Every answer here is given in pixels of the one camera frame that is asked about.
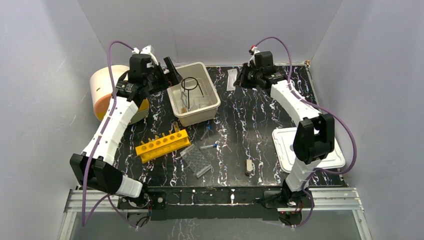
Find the black wire ring stand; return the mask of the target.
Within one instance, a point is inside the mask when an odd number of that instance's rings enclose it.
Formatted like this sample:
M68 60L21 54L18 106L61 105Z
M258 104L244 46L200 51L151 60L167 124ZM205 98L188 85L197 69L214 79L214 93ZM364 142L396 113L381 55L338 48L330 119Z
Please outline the black wire ring stand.
M187 80L194 80L195 84L192 87L187 86L186 84ZM199 80L195 77L189 76L189 77L183 78L182 81L180 82L180 87L182 88L181 94L185 96L185 103L183 105L186 107L187 110L190 110L191 108L191 102L190 102L191 91L195 89L199 89L201 96L202 97L205 96L202 90L202 87L200 86Z

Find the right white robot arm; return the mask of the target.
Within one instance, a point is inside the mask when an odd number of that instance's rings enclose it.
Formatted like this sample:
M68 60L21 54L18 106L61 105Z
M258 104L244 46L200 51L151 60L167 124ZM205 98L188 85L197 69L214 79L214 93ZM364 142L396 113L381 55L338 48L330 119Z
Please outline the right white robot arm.
M253 46L249 53L251 58L242 65L233 85L265 92L285 109L297 127L292 144L294 163L281 191L266 191L257 202L267 208L295 207L309 194L310 176L335 150L335 119L329 113L319 112L295 91L289 76L277 70L270 51L259 51Z

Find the beige plastic tub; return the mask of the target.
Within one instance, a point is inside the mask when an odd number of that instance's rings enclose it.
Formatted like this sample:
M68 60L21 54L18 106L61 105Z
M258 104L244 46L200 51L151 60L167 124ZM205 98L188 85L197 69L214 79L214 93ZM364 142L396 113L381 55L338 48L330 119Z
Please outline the beige plastic tub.
M167 89L173 114L187 127L215 118L221 100L202 62L176 68L183 83Z

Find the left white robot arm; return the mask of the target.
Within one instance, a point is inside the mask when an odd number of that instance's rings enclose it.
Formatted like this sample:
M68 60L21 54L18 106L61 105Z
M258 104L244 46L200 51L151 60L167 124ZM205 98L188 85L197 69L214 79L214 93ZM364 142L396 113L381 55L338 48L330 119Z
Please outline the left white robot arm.
M168 72L151 54L135 53L129 59L129 69L113 83L109 105L96 133L82 152L74 153L69 161L84 191L94 189L119 195L137 208L149 203L147 187L124 175L114 162L124 132L143 100L182 81L172 59L167 56L163 60Z

